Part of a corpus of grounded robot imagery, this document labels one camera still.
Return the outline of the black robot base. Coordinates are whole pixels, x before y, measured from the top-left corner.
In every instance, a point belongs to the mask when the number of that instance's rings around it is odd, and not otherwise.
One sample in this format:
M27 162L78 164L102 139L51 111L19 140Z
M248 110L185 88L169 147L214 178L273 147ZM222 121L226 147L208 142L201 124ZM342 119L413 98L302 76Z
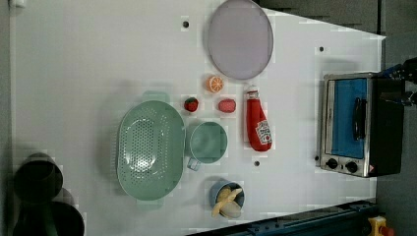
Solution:
M72 205L57 202L63 174L46 153L31 154L17 170L14 192L22 203L13 236L85 236L82 215Z

